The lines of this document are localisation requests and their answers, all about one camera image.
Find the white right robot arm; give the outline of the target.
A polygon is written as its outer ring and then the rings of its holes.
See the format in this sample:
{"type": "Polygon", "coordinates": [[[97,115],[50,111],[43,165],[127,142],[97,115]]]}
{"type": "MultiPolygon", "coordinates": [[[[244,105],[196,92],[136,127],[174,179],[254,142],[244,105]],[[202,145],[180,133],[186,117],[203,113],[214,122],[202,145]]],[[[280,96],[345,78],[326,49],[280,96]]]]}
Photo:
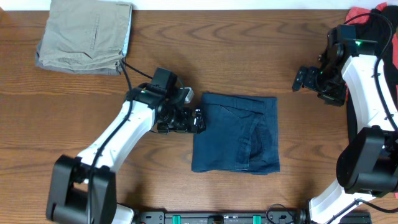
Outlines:
{"type": "Polygon", "coordinates": [[[376,45],[354,37],[329,40],[321,67],[297,72],[293,91],[308,88],[337,106],[351,97],[356,132],[337,160],[336,180],[296,223],[339,223],[358,205],[397,192],[397,108],[376,45]]]}

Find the navy blue shorts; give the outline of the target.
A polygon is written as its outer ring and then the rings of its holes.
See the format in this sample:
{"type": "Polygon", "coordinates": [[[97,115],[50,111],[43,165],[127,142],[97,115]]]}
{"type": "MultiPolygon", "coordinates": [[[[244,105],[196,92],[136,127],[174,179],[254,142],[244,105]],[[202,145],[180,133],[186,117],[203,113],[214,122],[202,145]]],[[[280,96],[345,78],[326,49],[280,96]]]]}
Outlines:
{"type": "Polygon", "coordinates": [[[192,171],[280,170],[277,98],[204,93],[206,130],[193,137],[192,171]]]}

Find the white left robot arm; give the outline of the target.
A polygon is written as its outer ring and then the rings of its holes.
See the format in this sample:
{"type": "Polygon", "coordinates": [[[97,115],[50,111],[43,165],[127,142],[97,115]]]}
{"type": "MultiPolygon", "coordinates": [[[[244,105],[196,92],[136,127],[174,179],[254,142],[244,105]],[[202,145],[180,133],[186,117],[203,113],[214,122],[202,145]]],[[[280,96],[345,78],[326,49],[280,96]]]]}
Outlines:
{"type": "Polygon", "coordinates": [[[200,110],[186,104],[190,87],[151,86],[126,93],[122,108],[100,137],[76,157],[60,156],[53,166],[46,217],[56,223],[133,223],[134,209],[116,199],[116,174],[145,133],[204,131],[200,110]]]}

